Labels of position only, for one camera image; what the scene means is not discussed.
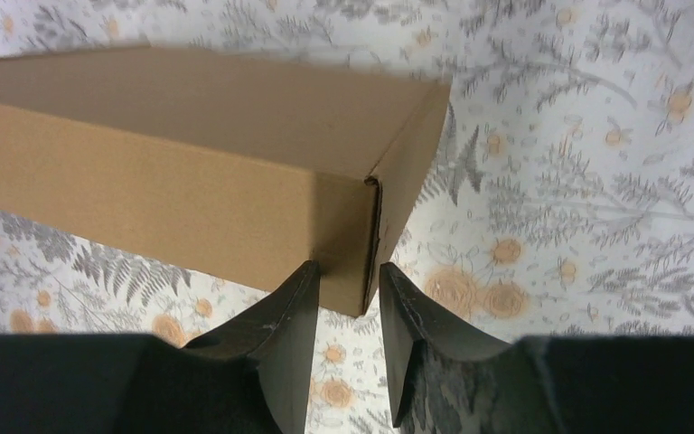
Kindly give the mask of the brown cardboard box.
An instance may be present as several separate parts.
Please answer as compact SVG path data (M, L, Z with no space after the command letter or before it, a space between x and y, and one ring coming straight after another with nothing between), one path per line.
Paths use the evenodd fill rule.
M0 59L0 210L272 290L319 262L360 316L437 151L450 87L191 48Z

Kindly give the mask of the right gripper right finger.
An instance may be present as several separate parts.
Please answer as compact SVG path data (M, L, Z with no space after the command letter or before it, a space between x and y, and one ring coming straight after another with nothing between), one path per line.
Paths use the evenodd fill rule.
M379 271L393 425L402 433L694 433L694 335L504 342Z

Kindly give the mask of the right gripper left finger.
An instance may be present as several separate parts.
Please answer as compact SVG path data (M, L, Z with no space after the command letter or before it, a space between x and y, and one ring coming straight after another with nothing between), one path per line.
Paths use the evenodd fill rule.
M183 347L147 334L0 335L0 433L301 433L320 270Z

